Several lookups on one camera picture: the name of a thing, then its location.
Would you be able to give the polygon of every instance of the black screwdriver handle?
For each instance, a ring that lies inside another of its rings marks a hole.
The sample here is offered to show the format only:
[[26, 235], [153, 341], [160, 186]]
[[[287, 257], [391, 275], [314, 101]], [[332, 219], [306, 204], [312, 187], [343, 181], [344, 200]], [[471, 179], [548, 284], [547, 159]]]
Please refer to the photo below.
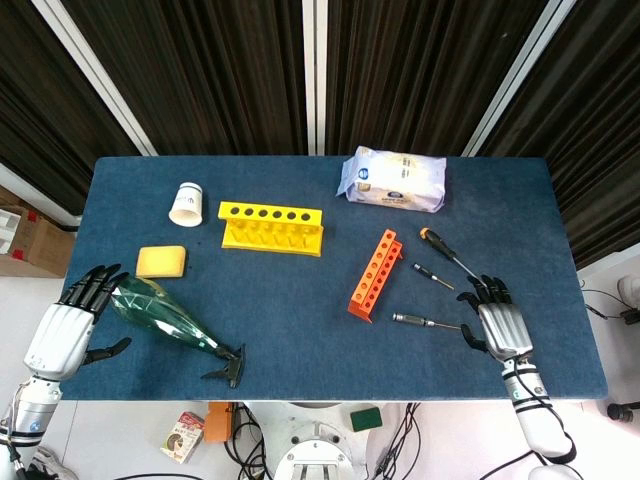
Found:
[[423, 228], [420, 230], [420, 237], [449, 260], [453, 261], [458, 255], [456, 252], [447, 247], [447, 244], [442, 241], [440, 236], [429, 228]]

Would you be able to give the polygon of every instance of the green sponge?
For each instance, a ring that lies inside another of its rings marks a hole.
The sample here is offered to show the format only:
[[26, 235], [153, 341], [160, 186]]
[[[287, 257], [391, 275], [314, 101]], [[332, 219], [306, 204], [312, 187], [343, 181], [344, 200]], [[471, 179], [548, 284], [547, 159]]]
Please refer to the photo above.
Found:
[[351, 412], [351, 425], [354, 432], [382, 426], [382, 417], [378, 407]]

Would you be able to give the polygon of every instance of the metal screwdriver shaft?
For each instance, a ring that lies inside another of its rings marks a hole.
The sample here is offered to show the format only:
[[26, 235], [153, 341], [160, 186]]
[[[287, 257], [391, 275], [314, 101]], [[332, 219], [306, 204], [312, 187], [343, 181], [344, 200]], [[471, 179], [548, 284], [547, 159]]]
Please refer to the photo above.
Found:
[[404, 313], [394, 313], [393, 320], [400, 323], [410, 323], [418, 327], [430, 327], [430, 328], [448, 328], [449, 330], [461, 330], [460, 327], [455, 325], [447, 325], [446, 323], [434, 322], [428, 318], [418, 317], [416, 315], [406, 315]]
[[433, 273], [431, 270], [427, 270], [426, 268], [424, 268], [419, 263], [414, 263], [411, 268], [413, 268], [416, 272], [421, 273], [425, 277], [430, 278], [431, 280], [433, 280], [435, 282], [438, 282], [440, 285], [444, 285], [445, 287], [447, 287], [447, 288], [449, 288], [451, 290], [455, 290], [453, 288], [453, 285], [451, 285], [448, 282], [445, 282], [440, 277], [438, 277], [435, 273]]

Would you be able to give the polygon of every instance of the white plastic package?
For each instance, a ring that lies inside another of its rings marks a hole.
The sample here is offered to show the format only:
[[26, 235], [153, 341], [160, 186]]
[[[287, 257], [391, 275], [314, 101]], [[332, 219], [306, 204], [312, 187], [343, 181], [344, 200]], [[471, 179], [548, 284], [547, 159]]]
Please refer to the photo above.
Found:
[[342, 165], [336, 196], [370, 203], [435, 213], [444, 204], [446, 158], [424, 157], [358, 147]]

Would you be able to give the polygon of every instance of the orange object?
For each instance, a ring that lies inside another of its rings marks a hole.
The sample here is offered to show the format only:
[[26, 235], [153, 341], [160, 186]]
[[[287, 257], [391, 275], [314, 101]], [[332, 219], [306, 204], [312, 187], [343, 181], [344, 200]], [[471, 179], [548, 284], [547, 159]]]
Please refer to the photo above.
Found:
[[347, 310], [371, 323], [369, 315], [384, 287], [397, 258], [402, 258], [402, 244], [395, 240], [396, 232], [385, 230], [373, 252], [356, 290], [351, 295]]
[[204, 441], [222, 443], [231, 438], [233, 405], [231, 402], [209, 402], [209, 413], [204, 419]]

